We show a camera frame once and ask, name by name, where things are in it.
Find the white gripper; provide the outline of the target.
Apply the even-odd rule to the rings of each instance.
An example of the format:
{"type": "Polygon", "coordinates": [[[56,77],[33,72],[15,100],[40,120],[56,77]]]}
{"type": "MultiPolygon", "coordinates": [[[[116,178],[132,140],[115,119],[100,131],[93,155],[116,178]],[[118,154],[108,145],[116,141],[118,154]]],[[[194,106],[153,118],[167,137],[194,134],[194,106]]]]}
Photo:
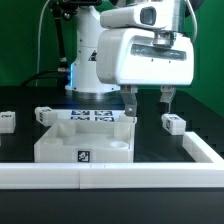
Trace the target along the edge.
{"type": "Polygon", "coordinates": [[[137,115],[138,88],[134,85],[166,85],[157,104],[161,114],[171,111],[174,86],[190,85],[194,74],[194,50],[189,38],[177,35],[171,48],[153,44],[152,31],[127,28],[104,31],[98,40],[96,73],[106,84],[118,84],[125,115],[137,115]]]}

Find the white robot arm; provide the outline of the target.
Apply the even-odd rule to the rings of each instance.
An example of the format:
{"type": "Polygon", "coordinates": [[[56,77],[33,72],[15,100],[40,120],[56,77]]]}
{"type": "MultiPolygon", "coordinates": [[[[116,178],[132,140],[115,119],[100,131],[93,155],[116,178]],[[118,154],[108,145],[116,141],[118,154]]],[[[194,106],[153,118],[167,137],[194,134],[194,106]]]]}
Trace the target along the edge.
{"type": "Polygon", "coordinates": [[[80,0],[77,57],[70,87],[85,98],[118,91],[125,114],[138,113],[140,86],[159,86],[158,109],[168,113],[179,85],[192,83],[195,37],[183,32],[205,0],[130,0],[121,8],[98,12],[100,0],[80,0]]]}

